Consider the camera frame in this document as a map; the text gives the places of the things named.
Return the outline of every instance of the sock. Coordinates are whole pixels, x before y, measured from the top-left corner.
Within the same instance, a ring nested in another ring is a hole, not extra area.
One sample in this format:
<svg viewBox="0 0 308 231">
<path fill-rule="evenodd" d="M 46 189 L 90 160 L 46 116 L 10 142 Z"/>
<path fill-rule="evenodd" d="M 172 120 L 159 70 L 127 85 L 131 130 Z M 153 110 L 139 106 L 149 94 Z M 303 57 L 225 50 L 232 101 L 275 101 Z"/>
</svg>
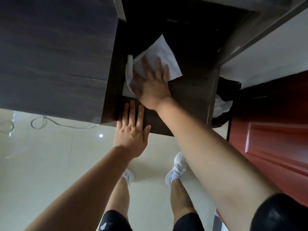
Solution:
<svg viewBox="0 0 308 231">
<path fill-rule="evenodd" d="M 175 178 L 181 178 L 181 177 L 173 171 L 170 175 L 170 183 L 172 183 L 173 179 Z"/>
<path fill-rule="evenodd" d="M 128 174 L 126 173 L 126 171 L 122 174 L 122 177 L 124 177 L 126 181 L 128 182 Z"/>
</svg>

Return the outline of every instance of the hand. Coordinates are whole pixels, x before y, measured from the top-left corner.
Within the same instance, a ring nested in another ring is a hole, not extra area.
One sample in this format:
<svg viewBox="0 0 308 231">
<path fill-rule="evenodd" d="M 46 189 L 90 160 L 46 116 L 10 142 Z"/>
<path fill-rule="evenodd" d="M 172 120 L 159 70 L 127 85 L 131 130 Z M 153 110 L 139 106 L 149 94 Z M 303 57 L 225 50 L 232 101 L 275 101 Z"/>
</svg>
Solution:
<svg viewBox="0 0 308 231">
<path fill-rule="evenodd" d="M 117 121 L 116 134 L 113 142 L 114 147 L 124 147 L 127 150 L 127 154 L 131 158 L 135 158 L 141 155 L 146 146 L 148 145 L 148 137 L 151 130 L 151 125 L 148 125 L 142 131 L 143 126 L 143 105 L 139 105 L 138 119 L 135 124 L 135 102 L 130 102 L 130 112 L 128 118 L 129 104 L 125 103 L 124 112 L 122 118 Z"/>
<path fill-rule="evenodd" d="M 145 56 L 142 58 L 142 61 L 148 79 L 144 79 L 135 73 L 134 78 L 137 84 L 142 87 L 143 91 L 134 85 L 131 88 L 138 100 L 146 108 L 157 111 L 162 100 L 165 98 L 171 98 L 171 93 L 168 88 L 169 68 L 168 65 L 165 65 L 163 70 L 160 58 L 156 58 L 156 72 L 154 76 Z"/>
</svg>

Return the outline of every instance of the white shoe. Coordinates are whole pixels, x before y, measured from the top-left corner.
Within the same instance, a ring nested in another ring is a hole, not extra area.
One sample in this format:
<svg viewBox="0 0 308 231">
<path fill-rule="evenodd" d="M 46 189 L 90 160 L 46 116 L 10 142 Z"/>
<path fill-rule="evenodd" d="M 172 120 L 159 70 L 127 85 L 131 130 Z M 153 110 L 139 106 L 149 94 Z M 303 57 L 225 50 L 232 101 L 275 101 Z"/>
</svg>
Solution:
<svg viewBox="0 0 308 231">
<path fill-rule="evenodd" d="M 171 174 L 172 172 L 175 172 L 180 178 L 182 177 L 182 174 L 186 171 L 186 160 L 185 157 L 183 156 L 182 152 L 179 152 L 175 158 L 174 158 L 174 166 L 173 168 L 166 174 L 165 177 L 165 182 L 167 183 L 168 186 L 171 185 Z"/>
<path fill-rule="evenodd" d="M 129 186 L 134 180 L 134 174 L 128 168 L 124 171 L 124 173 L 122 174 L 122 177 L 126 178 L 127 184 Z"/>
</svg>

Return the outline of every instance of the black shorts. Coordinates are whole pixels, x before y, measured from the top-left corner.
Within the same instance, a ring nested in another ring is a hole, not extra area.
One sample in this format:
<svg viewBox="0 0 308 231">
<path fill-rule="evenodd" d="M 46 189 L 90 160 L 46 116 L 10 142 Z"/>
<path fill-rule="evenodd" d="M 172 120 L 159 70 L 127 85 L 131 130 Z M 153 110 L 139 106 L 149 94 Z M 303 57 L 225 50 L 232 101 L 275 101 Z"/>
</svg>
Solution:
<svg viewBox="0 0 308 231">
<path fill-rule="evenodd" d="M 107 211 L 103 218 L 98 230 L 103 231 L 133 231 L 129 225 L 128 220 L 119 212 L 115 210 Z M 188 213 L 175 223 L 173 231 L 204 231 L 201 220 L 196 213 Z"/>
</svg>

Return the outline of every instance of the logo on shorts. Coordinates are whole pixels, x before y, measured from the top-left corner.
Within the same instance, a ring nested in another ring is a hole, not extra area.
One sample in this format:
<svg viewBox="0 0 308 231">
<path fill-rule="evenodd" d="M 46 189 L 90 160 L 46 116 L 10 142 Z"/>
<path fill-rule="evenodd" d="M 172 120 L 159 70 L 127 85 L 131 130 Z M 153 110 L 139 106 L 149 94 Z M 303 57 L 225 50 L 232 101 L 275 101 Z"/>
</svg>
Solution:
<svg viewBox="0 0 308 231">
<path fill-rule="evenodd" d="M 107 223 L 103 224 L 103 225 L 100 227 L 100 229 L 101 229 L 101 230 L 104 230 L 105 227 L 106 227 L 106 224 L 107 224 Z"/>
</svg>

